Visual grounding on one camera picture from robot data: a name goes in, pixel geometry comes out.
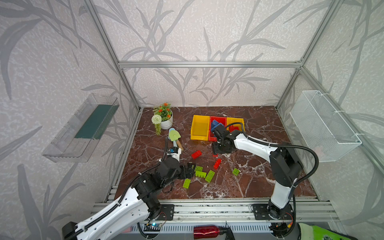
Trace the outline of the yellow bin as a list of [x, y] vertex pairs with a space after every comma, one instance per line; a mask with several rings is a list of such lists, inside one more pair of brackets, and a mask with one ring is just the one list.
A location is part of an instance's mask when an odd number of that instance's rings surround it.
[[235, 125], [235, 126], [238, 126], [239, 127], [239, 131], [242, 131], [242, 126], [244, 126], [245, 124], [245, 121], [244, 119], [242, 118], [231, 118], [231, 117], [227, 117], [227, 124], [226, 126], [232, 126], [232, 125]]
[[191, 140], [208, 141], [210, 117], [194, 115], [191, 126]]

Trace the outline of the red bin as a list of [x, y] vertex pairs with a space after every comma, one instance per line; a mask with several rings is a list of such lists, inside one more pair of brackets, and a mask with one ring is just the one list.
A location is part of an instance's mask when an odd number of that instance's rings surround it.
[[210, 128], [209, 128], [209, 137], [208, 137], [208, 141], [210, 142], [216, 142], [217, 141], [217, 138], [216, 136], [214, 135], [213, 133], [213, 130], [215, 129], [216, 125], [218, 124], [222, 124], [222, 125], [226, 125], [227, 123], [227, 118], [226, 117], [214, 117], [214, 116], [210, 116]]

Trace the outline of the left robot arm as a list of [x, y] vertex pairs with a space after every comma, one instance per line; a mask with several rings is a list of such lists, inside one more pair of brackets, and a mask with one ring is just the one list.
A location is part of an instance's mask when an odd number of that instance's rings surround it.
[[62, 228], [65, 240], [111, 240], [127, 228], [159, 216], [158, 195], [175, 180], [185, 180], [195, 173], [195, 164], [168, 157], [139, 173], [120, 197], [97, 214]]

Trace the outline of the right yellow bin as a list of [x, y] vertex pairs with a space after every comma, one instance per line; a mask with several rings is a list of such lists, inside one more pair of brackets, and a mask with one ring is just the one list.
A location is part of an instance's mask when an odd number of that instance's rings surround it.
[[239, 131], [242, 131], [242, 126], [244, 126], [245, 124], [245, 121], [244, 119], [242, 118], [231, 118], [231, 117], [227, 117], [227, 124], [226, 126], [232, 126], [232, 125], [235, 125], [235, 126], [238, 126], [239, 127]]

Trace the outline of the red metal bottle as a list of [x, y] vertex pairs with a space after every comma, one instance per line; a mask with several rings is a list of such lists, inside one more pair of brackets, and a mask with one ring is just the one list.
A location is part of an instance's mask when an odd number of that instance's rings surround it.
[[220, 235], [226, 234], [228, 231], [227, 228], [217, 227], [217, 226], [199, 226], [194, 227], [194, 239], [211, 239], [216, 238]]

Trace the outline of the green brick lower left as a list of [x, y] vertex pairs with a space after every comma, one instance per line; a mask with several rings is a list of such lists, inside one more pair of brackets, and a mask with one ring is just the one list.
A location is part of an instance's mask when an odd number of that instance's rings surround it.
[[183, 188], [189, 189], [190, 184], [191, 184], [191, 180], [190, 179], [185, 179], [184, 183], [183, 183]]

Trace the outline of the green brick diagonal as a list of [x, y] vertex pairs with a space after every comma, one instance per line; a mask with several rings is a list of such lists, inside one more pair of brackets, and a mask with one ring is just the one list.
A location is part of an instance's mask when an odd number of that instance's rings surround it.
[[214, 176], [215, 176], [215, 172], [212, 171], [212, 170], [210, 170], [210, 171], [207, 173], [206, 177], [205, 177], [205, 181], [208, 182], [208, 183], [210, 183], [210, 182], [212, 181], [212, 179], [214, 178]]

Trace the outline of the potted plant white pot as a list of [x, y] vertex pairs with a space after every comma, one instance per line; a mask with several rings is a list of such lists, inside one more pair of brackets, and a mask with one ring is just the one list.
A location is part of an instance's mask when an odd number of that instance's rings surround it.
[[152, 124], [155, 127], [156, 135], [160, 135], [162, 130], [169, 130], [173, 125], [173, 112], [171, 104], [164, 103], [153, 108]]

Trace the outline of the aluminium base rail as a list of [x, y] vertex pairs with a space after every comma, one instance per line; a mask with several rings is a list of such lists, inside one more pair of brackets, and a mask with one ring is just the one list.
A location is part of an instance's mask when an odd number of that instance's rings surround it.
[[[273, 222], [268, 214], [253, 211], [252, 205], [267, 204], [267, 198], [248, 199], [185, 199], [160, 200], [162, 205], [174, 205], [173, 223], [250, 223]], [[340, 222], [331, 202], [311, 198], [296, 198], [297, 222]]]

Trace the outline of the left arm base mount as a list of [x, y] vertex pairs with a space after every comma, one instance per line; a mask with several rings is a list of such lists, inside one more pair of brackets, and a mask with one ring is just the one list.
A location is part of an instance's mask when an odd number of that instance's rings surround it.
[[161, 204], [160, 209], [154, 213], [151, 220], [156, 221], [172, 221], [175, 213], [175, 205]]

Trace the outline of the green brick toothed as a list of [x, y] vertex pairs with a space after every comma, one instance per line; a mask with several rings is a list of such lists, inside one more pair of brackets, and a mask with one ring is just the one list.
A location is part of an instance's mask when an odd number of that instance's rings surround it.
[[202, 171], [195, 171], [195, 176], [198, 177], [198, 178], [205, 179], [207, 177], [207, 173], [202, 172]]

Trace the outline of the small green brick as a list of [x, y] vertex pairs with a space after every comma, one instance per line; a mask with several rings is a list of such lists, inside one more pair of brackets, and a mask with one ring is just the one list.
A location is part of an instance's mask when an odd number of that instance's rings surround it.
[[238, 176], [239, 173], [240, 173], [240, 170], [238, 170], [237, 168], [233, 169], [233, 175]]

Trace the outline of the clear plastic wall shelf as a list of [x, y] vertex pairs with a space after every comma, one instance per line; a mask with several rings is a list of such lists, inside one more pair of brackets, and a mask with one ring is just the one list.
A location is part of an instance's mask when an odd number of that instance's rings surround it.
[[117, 112], [117, 97], [90, 94], [42, 155], [54, 163], [86, 163]]

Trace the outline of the electronics board with led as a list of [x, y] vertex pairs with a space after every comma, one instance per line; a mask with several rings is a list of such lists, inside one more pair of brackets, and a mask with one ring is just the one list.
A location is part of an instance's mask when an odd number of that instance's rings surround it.
[[161, 223], [148, 223], [144, 224], [144, 232], [160, 232], [163, 224]]

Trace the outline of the green white object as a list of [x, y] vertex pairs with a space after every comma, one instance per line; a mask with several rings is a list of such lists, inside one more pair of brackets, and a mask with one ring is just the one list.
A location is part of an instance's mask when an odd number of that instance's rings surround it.
[[356, 240], [357, 238], [323, 229], [318, 226], [299, 223], [299, 240]]

